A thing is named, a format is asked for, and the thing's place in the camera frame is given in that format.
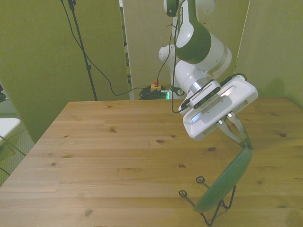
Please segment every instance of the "table surface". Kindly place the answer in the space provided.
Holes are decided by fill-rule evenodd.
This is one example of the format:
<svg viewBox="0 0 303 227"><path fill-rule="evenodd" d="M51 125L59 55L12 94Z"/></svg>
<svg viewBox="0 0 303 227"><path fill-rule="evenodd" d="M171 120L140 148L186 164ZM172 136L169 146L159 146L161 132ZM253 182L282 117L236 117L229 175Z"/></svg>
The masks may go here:
<svg viewBox="0 0 303 227"><path fill-rule="evenodd" d="M303 226L303 111L259 98L238 117L253 157L213 226ZM178 191L197 202L195 178L212 184L241 150L219 129L190 139L167 100L71 102L0 188L0 226L206 226Z"/></svg>

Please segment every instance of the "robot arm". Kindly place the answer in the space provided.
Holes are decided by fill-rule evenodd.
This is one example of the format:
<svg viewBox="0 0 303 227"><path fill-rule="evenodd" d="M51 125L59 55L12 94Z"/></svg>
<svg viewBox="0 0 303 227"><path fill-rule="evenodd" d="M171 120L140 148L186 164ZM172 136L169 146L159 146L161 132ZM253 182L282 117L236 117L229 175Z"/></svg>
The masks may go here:
<svg viewBox="0 0 303 227"><path fill-rule="evenodd" d="M167 15L174 17L173 24L178 25L177 31L173 28L175 45L170 47L172 58L177 55L177 64L172 66L169 60L166 65L172 78L171 69L175 67L177 85L186 93L179 110L184 115L183 124L189 136L201 140L219 127L243 145L232 135L224 120L239 122L235 114L254 101L258 92L242 75L230 76L221 84L216 81L229 67L232 53L202 25L211 17L214 4L215 0L164 0ZM167 56L168 50L169 47L163 47L161 55ZM241 123L238 129L250 145Z"/></svg>

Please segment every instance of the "black pole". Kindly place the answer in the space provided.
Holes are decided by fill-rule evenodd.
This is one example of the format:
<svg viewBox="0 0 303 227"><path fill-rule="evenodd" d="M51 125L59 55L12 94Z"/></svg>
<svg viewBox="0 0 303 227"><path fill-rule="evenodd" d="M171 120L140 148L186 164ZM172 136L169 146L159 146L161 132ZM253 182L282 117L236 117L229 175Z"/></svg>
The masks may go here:
<svg viewBox="0 0 303 227"><path fill-rule="evenodd" d="M79 30L77 19L76 19L76 15L75 15L75 7L74 7L74 5L76 5L76 0L68 0L68 4L70 6L70 10L71 10L72 15L74 17L74 21L75 21L75 25L76 25L76 28L77 28L77 32L78 32L79 41L80 41L80 44L81 44L81 49L82 49L82 52L83 52L84 60L85 60L85 63L86 63L86 69L87 69L87 72L89 73L89 80L90 80L91 88L92 88L93 93L94 93L95 101L98 101L97 95L96 95L96 91L95 91L95 87L94 87L93 78L92 78L91 72L90 72L91 66L87 62L87 57L86 57L86 53L85 53L85 50L84 50L84 45L83 45L83 42L82 42L82 39L81 39L81 34L80 34L80 30Z"/></svg>

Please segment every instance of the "black cable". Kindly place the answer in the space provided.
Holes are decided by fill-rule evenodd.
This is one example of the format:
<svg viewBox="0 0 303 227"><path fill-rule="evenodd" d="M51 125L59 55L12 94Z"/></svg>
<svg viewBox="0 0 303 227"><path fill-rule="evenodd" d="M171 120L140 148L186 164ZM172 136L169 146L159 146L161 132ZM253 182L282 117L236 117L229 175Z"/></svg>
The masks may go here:
<svg viewBox="0 0 303 227"><path fill-rule="evenodd" d="M162 93L159 90L154 90L151 92L151 86L148 86L139 93L139 96L140 100L165 99L166 92Z"/></svg>
<svg viewBox="0 0 303 227"><path fill-rule="evenodd" d="M19 151L22 155L26 156L26 154L24 154L21 150L19 150L18 148L15 147L15 145L13 145L11 142L9 142L6 138L4 138L3 136L0 136L1 139L3 139L5 142L7 142L9 145L11 145L14 149L16 149L17 151Z"/></svg>
<svg viewBox="0 0 303 227"><path fill-rule="evenodd" d="M167 62L167 60L168 60L168 58L169 58L169 55L170 55L170 42L171 42L171 38L172 38L172 33L170 34L170 38L169 38L169 54L168 54L168 56L167 56L165 62L162 64L161 69L160 69L159 72L158 72L157 81L158 81L158 79L159 79L160 72L161 72L162 68L164 67L165 63Z"/></svg>
<svg viewBox="0 0 303 227"><path fill-rule="evenodd" d="M175 30L175 37L174 37L174 41L175 41L175 62L174 62L174 72L173 72L173 76L172 76L172 87L174 87L175 84L175 73L176 73L176 61L177 61L177 53L176 53L176 36L177 36L177 27ZM172 92L172 101L171 101L171 110L173 113L178 114L180 112L182 112L183 110L185 110L187 108L187 106L181 108L181 110L179 111L174 111L174 92Z"/></svg>
<svg viewBox="0 0 303 227"><path fill-rule="evenodd" d="M0 170L2 170L3 172L5 172L7 175L10 176L10 174L8 172L6 172L4 169L2 169L1 167L0 167Z"/></svg>
<svg viewBox="0 0 303 227"><path fill-rule="evenodd" d="M61 0L61 3L62 3L62 5L63 5L63 8L64 8L64 11L65 11L65 14L66 14L66 17L67 17L67 19L68 19L68 22L69 22L69 24L70 24L70 28L71 28L71 33L72 33L72 36L74 37L74 39L76 40L76 42L77 42L77 44L78 44L78 46L80 47L80 49L83 51L83 49L82 49L82 47L81 47L81 45L80 45L80 43L78 42L78 40L77 40L77 38L75 37L75 35L74 35L74 32L73 32L73 30L72 30L72 26L71 26L71 21L70 21L70 18L69 18L69 16L68 16L68 14L67 14L67 11L66 11L66 8L65 8L65 5L64 5L64 3L63 3L63 0ZM87 57L87 59L89 60L89 62L105 77L105 79L109 82L109 85L110 85L110 89L111 89L111 91L112 91L112 93L115 95L115 96L121 96L121 95L124 95L124 94L126 94L126 93L128 93L128 92L130 92L130 91L132 91L132 90L135 90L135 89L144 89L144 87L136 87L136 88L133 88L133 89L131 89L131 90L129 90L129 91L127 91L127 92L124 92L124 93L122 93L122 94L116 94L114 91L113 91L113 88L112 88L112 84L111 84L111 82L110 82L110 80L107 78L107 76L89 59L89 57L88 57L88 55L85 53L85 55L86 55L86 57Z"/></svg>

